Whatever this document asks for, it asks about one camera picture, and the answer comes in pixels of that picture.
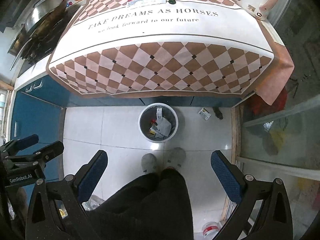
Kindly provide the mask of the white medicine sachet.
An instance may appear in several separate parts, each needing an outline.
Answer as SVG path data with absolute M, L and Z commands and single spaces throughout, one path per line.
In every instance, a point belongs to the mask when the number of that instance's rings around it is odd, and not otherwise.
M 157 137 L 168 137 L 171 131 L 172 124 L 165 117 L 163 117 L 160 121 L 156 121 L 156 123 Z

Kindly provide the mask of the black trousers leg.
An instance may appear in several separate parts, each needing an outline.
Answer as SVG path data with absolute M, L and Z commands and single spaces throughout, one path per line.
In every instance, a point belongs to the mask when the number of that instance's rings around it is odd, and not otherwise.
M 193 239 L 183 176 L 176 170 L 142 175 L 87 213 L 101 239 Z

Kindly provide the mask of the red white tape roll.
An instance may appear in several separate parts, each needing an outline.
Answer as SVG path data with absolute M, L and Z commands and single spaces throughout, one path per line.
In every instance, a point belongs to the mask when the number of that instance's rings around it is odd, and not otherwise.
M 219 233 L 220 228 L 217 222 L 208 222 L 202 227 L 202 235 L 205 240 L 212 240 Z

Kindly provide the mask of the grey slipper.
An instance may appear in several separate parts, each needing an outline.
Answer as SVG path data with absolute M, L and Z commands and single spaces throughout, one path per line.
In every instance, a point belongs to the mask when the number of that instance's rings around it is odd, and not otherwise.
M 179 170 L 186 159 L 186 152 L 180 147 L 172 149 L 166 156 L 165 168 Z
M 152 153 L 147 153 L 141 159 L 142 171 L 144 174 L 157 173 L 157 158 Z

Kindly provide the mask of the steel wok lid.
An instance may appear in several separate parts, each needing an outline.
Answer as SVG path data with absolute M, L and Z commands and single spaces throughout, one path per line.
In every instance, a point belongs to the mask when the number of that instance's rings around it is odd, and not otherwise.
M 33 6 L 32 11 L 25 20 L 24 28 L 27 33 L 34 30 L 37 25 L 41 24 L 44 21 L 44 18 L 53 12 L 58 6 L 66 8 L 65 0 L 44 0 L 40 3 L 41 0 L 36 2 Z

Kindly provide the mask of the checkered pink brown tablecloth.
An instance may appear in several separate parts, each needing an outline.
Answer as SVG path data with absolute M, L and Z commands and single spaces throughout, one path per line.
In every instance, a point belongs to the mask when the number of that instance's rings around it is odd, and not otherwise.
M 271 105 L 293 72 L 273 26 L 233 0 L 127 2 L 87 0 L 52 52 L 47 73 L 83 98 L 254 93 Z

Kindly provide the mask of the white round trash bin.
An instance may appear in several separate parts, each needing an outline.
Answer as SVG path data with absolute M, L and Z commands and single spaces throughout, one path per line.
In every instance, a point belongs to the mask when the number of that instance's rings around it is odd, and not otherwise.
M 179 120 L 175 110 L 164 103 L 145 107 L 138 118 L 138 128 L 143 137 L 154 143 L 164 143 L 174 137 Z

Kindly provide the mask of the long white medicine box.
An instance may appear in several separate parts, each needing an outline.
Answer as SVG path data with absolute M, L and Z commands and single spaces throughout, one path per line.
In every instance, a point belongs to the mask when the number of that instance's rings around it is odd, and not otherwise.
M 157 121 L 160 121 L 160 120 L 163 118 L 162 111 L 163 111 L 162 108 L 157 108 L 157 109 L 156 109 Z

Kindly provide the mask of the printed booklet on floor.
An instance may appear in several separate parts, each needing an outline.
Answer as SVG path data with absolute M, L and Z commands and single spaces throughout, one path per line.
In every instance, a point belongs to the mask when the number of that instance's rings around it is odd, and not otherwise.
M 203 107 L 199 111 L 199 115 L 204 118 L 204 120 L 208 120 L 211 117 L 211 114 Z

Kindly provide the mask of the grey left slipper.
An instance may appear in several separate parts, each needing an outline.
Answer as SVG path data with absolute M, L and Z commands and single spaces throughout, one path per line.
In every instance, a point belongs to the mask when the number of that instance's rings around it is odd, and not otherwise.
M 142 171 L 144 174 L 157 173 L 157 158 L 152 153 L 147 153 L 141 159 Z

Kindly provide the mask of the grey right slipper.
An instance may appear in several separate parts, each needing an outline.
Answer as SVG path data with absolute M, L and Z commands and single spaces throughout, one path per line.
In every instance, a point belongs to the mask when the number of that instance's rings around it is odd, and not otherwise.
M 165 168 L 179 170 L 186 159 L 186 152 L 180 147 L 172 149 L 166 156 Z

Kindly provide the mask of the steel pot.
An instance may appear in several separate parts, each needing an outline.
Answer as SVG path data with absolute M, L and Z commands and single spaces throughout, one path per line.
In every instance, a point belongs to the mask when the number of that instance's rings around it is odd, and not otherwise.
M 13 39 L 11 46 L 8 50 L 8 53 L 16 56 L 20 49 L 23 47 L 25 42 L 27 42 L 29 36 L 25 30 L 25 27 L 22 27 L 21 30 L 18 32 L 18 34 Z

